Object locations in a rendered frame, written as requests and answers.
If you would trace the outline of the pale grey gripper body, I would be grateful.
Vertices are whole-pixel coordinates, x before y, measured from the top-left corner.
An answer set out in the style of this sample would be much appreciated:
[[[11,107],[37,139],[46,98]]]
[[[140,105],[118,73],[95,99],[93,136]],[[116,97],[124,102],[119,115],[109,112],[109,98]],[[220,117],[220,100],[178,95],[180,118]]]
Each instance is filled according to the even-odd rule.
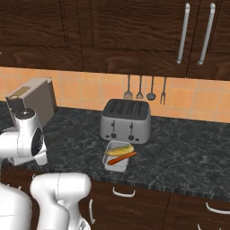
[[[14,166],[25,164],[33,160],[36,161],[37,165],[44,165],[48,162],[47,153],[43,152],[43,153],[37,154],[35,156],[30,156],[30,157],[9,157],[8,158],[8,161]]]

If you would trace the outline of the clear grey vegetable container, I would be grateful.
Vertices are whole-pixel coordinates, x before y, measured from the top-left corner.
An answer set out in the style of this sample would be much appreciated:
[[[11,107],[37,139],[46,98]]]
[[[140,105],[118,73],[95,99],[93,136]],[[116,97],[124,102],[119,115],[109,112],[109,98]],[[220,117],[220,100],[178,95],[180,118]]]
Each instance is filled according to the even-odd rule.
[[[131,144],[128,142],[111,140],[109,142],[109,144],[107,145],[106,150],[112,149],[114,147],[127,146],[127,145],[131,145]],[[120,161],[114,165],[108,165],[109,160],[114,159],[116,157],[118,157],[118,156],[109,156],[109,155],[106,155],[104,152],[104,156],[102,158],[102,163],[104,164],[104,168],[107,171],[112,171],[112,172],[117,172],[117,173],[125,172],[127,169],[127,165],[128,165],[128,159],[124,159],[124,160],[122,160],[122,161]]]

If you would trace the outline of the yellow-green cucumber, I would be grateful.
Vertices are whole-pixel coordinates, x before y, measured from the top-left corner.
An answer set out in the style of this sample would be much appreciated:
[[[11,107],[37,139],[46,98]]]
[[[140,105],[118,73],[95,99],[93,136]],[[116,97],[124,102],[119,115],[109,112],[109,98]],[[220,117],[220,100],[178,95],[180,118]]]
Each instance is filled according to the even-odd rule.
[[[134,147],[131,145],[114,147],[112,149],[106,150],[105,154],[109,156],[122,156],[134,151]]]

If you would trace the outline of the orange carrot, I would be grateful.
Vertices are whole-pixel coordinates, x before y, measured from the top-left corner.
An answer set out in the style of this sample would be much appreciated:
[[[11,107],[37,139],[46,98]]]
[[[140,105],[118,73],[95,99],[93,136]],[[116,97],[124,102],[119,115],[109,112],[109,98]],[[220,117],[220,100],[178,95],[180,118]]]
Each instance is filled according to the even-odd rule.
[[[122,161],[124,159],[128,159],[128,158],[130,158],[130,157],[132,157],[132,156],[134,156],[136,154],[137,154],[137,151],[134,151],[132,153],[116,157],[114,159],[109,160],[108,165],[114,165],[114,164],[116,164],[116,163],[118,163],[118,162],[120,162],[120,161]]]

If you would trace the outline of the hanging meat fork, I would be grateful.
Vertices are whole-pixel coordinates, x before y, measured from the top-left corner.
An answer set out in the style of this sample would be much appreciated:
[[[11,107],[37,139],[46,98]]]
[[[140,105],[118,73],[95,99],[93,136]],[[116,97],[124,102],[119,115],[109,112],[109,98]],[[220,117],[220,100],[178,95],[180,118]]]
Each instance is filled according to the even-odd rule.
[[[161,98],[160,98],[160,104],[165,104],[165,87],[166,87],[166,79],[167,77],[164,78],[164,87],[163,87],[163,91],[161,93]]]

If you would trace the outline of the dark wood base cupboard door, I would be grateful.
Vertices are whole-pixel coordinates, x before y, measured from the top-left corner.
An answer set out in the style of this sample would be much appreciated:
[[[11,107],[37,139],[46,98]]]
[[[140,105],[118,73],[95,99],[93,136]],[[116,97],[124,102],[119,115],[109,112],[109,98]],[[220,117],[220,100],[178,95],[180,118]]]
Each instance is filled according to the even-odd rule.
[[[4,181],[22,185],[32,198],[32,230],[79,230],[87,222],[78,202],[88,196],[91,180],[79,172],[41,173],[23,167],[4,168]]]

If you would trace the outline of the silver four-slot toaster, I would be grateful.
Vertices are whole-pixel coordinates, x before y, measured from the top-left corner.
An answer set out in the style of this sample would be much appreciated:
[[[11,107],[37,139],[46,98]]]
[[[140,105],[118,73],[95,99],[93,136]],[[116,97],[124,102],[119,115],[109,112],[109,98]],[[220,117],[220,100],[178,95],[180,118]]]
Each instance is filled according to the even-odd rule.
[[[144,144],[151,132],[151,112],[147,102],[110,99],[101,116],[101,138]]]

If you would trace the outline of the dark wood drawer front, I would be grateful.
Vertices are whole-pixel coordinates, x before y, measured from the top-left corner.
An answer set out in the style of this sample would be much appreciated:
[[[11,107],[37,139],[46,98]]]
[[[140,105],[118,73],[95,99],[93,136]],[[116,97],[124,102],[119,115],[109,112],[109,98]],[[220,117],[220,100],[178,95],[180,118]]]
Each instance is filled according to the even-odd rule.
[[[112,193],[136,191],[133,198],[122,198]],[[133,186],[92,181],[92,230],[163,230],[170,194],[163,191]]]
[[[165,214],[163,230],[230,230],[230,215],[213,213],[206,202],[215,209],[230,211],[230,202],[171,194]]]

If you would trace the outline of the hanging slotted spatula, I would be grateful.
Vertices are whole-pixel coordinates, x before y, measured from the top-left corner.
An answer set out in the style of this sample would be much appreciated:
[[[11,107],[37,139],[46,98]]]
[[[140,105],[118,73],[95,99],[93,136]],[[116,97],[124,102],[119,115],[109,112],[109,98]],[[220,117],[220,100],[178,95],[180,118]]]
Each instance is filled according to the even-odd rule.
[[[132,100],[133,99],[133,93],[130,91],[130,75],[128,75],[128,89],[123,94],[124,100]]]

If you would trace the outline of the hanging triangular scraper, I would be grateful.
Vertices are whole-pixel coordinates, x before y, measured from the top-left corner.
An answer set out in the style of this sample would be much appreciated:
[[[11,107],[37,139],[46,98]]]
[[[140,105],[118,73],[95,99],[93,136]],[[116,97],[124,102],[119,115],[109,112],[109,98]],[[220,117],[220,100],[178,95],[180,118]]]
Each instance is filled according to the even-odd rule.
[[[139,88],[138,88],[138,93],[136,95],[136,99],[143,99],[144,96],[142,94],[142,75],[139,76]]]

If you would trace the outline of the hanging ladle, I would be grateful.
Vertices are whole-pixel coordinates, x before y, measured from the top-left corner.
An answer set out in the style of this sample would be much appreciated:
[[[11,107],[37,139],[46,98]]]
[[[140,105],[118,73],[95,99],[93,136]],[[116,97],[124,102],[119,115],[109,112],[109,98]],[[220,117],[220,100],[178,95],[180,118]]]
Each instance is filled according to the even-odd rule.
[[[152,89],[152,90],[154,89],[154,80],[155,80],[155,78],[152,77],[152,81],[151,81],[151,89]],[[153,100],[156,98],[156,95],[153,93],[152,90],[146,95],[146,98],[147,98],[149,101],[153,101]]]

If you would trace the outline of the dark wood wall cupboard door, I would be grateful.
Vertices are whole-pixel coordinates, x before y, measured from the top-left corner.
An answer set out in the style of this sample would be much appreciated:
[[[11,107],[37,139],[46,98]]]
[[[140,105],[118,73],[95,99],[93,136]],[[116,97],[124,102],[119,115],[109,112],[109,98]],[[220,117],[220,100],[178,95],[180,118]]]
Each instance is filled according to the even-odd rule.
[[[190,17],[178,65],[186,3]],[[184,77],[198,6],[198,0],[77,0],[84,70]]]
[[[76,0],[0,0],[0,66],[81,71]]]
[[[216,4],[216,12],[205,60],[199,66],[211,3]],[[187,77],[230,81],[230,0],[200,0]]]

